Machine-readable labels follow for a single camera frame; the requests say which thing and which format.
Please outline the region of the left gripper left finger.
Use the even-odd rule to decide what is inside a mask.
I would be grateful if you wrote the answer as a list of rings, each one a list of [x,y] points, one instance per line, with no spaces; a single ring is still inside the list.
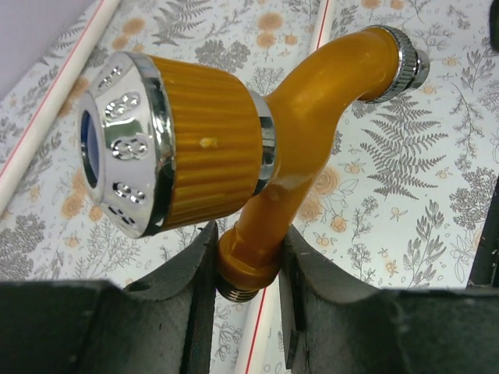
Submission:
[[[218,227],[145,277],[1,285],[4,373],[206,373]]]

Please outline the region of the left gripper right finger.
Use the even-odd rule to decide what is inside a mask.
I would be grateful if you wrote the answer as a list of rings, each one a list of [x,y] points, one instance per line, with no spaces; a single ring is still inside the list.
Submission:
[[[282,333],[292,372],[497,372],[497,289],[378,289],[295,228],[281,250]]]

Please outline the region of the white PVC pipe frame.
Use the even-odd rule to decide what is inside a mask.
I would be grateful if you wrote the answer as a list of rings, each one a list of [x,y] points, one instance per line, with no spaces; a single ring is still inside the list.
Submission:
[[[91,205],[73,116],[112,48],[150,46],[154,1],[92,1],[1,102],[1,370],[70,373],[84,302],[188,245],[198,227],[135,241]]]

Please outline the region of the orange water faucet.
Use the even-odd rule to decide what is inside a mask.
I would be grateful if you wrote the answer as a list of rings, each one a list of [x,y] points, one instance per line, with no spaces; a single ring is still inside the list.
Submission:
[[[429,71],[381,25],[326,43],[266,95],[220,69],[117,52],[78,106],[88,194],[131,238],[239,213],[218,242],[216,286],[247,302],[278,275],[345,109],[416,89]]]

